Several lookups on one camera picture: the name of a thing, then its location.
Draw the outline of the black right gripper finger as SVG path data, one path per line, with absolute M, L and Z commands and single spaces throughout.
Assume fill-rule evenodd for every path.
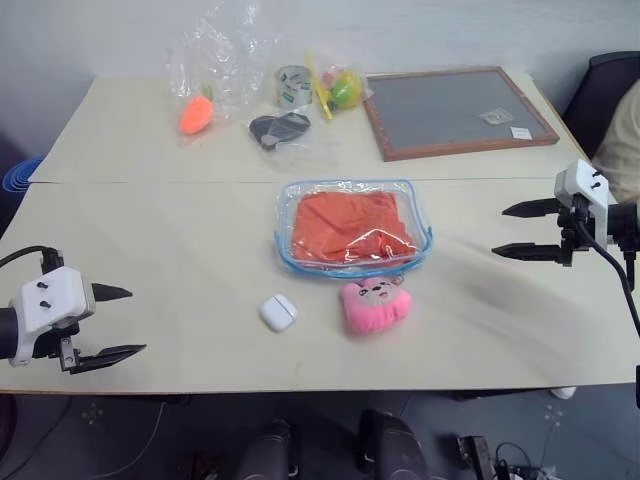
M 558 214 L 561 203 L 556 198 L 545 198 L 519 202 L 504 209 L 501 214 L 517 218 L 536 218 Z
M 510 243 L 494 247 L 491 252 L 504 258 L 520 261 L 563 262 L 562 249 L 558 245 L 538 245 L 531 242 Z

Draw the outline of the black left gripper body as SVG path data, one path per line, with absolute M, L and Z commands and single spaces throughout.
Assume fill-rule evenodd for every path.
M 61 298 L 63 303 L 63 316 L 56 322 L 49 323 L 47 330 L 36 338 L 33 357 L 57 358 L 61 370 L 69 374 L 95 370 L 95 358 L 91 355 L 83 356 L 72 342 L 72 337 L 80 332 L 80 321 L 95 313 L 93 286 L 82 282 L 81 286 L 64 287 L 56 298 Z

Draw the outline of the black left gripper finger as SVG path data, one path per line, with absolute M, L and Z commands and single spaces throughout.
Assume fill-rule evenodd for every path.
M 121 287 L 92 283 L 92 292 L 96 302 L 108 302 L 133 296 L 133 293 Z
M 75 365 L 69 368 L 69 373 L 74 375 L 111 367 L 139 353 L 146 347 L 146 344 L 114 346 L 88 356 L 82 356 L 80 351 L 75 349 Z

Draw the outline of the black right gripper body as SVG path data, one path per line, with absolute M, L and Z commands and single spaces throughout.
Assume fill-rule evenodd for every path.
M 569 206 L 560 205 L 557 226 L 561 229 L 561 240 L 556 263 L 571 267 L 573 254 L 589 250 L 595 242 L 596 217 L 589 206 L 590 202 L 582 194 L 573 195 Z

